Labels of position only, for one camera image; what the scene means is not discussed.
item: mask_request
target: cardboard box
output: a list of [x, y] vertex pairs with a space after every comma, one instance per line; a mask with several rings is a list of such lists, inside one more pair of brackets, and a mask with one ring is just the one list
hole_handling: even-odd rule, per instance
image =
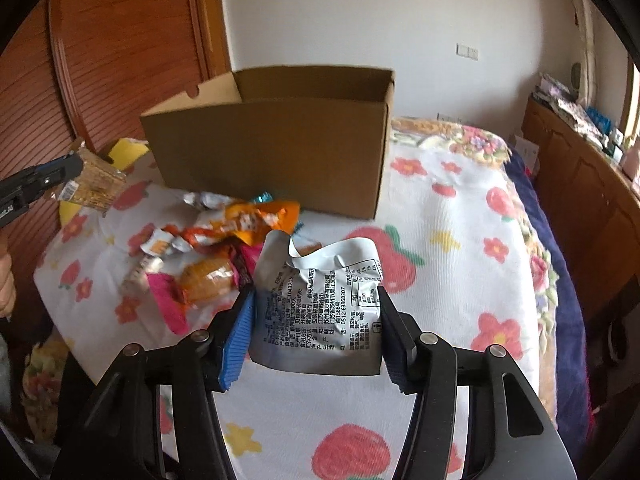
[[165, 183], [374, 218], [394, 72], [271, 66], [227, 73], [140, 117]]

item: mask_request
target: metal screw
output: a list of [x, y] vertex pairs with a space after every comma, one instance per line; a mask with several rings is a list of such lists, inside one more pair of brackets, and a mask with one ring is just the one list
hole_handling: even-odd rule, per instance
[[435, 345], [438, 342], [438, 336], [433, 332], [422, 332], [420, 334], [420, 341], [425, 345]]
[[505, 357], [505, 355], [507, 355], [507, 351], [500, 345], [489, 346], [489, 352], [496, 357]]
[[133, 357], [134, 355], [137, 355], [141, 349], [142, 346], [140, 346], [138, 343], [129, 343], [122, 349], [122, 353], [127, 357]]
[[196, 343], [204, 343], [207, 339], [209, 339], [209, 332], [206, 330], [196, 330], [191, 334], [191, 340]]

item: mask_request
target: wooden cabinet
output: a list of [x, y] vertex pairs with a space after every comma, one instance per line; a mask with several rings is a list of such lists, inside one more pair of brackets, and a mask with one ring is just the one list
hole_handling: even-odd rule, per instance
[[[0, 178], [75, 137], [143, 137], [141, 112], [229, 70], [224, 30], [222, 0], [41, 0], [0, 56]], [[6, 228], [18, 305], [0, 328], [18, 339], [46, 332], [33, 272], [59, 228], [47, 200]]]
[[534, 186], [590, 320], [640, 271], [640, 202], [622, 172], [551, 110], [530, 100], [522, 131], [540, 146]]

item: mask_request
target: human hand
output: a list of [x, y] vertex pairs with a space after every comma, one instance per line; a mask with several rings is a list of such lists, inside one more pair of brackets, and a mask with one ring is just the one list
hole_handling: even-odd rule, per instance
[[15, 306], [14, 275], [6, 245], [6, 232], [0, 232], [0, 318], [10, 316]]

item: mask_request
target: pillow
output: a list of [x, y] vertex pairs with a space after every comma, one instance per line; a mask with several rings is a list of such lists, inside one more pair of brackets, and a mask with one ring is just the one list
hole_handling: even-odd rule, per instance
[[[113, 161], [111, 165], [116, 170], [123, 171], [136, 162], [142, 155], [149, 151], [146, 142], [136, 139], [119, 139], [111, 151], [109, 157]], [[82, 206], [71, 202], [60, 202], [58, 213], [60, 225], [64, 227], [76, 215]]]

